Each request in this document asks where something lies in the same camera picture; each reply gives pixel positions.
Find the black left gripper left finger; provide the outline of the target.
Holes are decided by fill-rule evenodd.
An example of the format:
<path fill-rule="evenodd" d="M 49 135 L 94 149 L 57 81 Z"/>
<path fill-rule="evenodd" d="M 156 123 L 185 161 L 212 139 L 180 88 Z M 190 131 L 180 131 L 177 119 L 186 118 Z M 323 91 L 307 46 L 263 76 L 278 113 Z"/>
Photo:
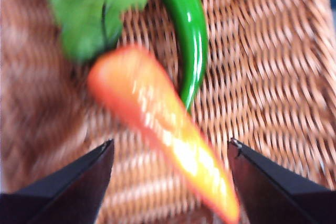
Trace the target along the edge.
<path fill-rule="evenodd" d="M 1 223 L 95 223 L 111 177 L 114 141 L 12 194 L 1 194 Z"/>

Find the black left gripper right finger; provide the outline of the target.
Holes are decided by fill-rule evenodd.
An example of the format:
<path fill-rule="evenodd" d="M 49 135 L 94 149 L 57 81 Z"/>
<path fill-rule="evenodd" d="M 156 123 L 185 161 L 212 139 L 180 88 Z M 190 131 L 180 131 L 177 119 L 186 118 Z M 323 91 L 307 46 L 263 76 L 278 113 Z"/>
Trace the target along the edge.
<path fill-rule="evenodd" d="M 335 223 L 335 192 L 231 138 L 233 181 L 250 223 Z"/>

